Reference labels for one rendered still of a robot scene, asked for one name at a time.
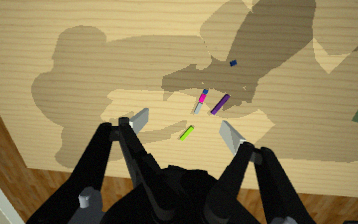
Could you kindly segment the lime green rod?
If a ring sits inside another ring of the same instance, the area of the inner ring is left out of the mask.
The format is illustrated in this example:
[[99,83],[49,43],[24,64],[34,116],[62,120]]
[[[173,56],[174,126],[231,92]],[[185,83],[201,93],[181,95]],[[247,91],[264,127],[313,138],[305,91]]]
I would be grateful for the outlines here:
[[190,133],[191,131],[194,129],[193,126],[190,126],[183,134],[182,136],[180,137],[180,140],[184,140]]

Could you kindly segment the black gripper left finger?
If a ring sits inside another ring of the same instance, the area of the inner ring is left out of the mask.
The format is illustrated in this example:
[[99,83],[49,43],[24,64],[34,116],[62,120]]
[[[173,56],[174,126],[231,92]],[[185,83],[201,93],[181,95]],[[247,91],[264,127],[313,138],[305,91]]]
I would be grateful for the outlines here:
[[69,179],[25,224],[99,224],[106,213],[100,191],[113,141],[119,141],[133,189],[143,183],[157,217],[171,220],[180,201],[178,189],[137,137],[148,117],[149,108],[144,108],[130,119],[118,118],[118,126],[101,123]]

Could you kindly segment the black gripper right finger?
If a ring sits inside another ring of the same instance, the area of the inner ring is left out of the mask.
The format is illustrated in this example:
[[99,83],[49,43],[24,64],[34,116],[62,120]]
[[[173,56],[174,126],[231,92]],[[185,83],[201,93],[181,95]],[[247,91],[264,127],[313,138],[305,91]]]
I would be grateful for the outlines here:
[[203,213],[209,224],[227,224],[249,161],[254,163],[267,224],[316,224],[270,148],[255,148],[226,120],[219,134],[234,158],[207,195]]

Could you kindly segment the purple rod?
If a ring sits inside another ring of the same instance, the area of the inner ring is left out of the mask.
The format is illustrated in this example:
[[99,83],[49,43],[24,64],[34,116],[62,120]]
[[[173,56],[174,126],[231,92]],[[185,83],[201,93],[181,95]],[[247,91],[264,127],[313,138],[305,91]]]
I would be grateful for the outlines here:
[[217,103],[217,105],[212,109],[211,114],[215,115],[230,97],[230,95],[225,94],[223,98]]

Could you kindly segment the grey rod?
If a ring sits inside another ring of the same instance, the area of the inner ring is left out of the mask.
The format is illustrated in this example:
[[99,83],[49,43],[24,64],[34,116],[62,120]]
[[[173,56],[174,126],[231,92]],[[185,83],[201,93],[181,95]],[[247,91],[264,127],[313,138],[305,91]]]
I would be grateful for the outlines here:
[[195,110],[194,110],[194,113],[195,113],[195,114],[198,114],[199,111],[200,111],[200,109],[201,109],[201,107],[202,107],[202,103],[198,102],[198,104],[197,104],[197,106],[196,106],[196,108],[195,108]]

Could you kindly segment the small magenta rod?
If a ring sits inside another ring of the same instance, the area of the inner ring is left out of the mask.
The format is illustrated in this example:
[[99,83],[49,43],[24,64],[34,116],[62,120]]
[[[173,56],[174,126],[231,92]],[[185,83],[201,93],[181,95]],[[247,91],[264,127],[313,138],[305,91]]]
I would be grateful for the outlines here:
[[200,98],[199,98],[199,102],[202,102],[204,101],[206,95],[205,94],[201,94]]

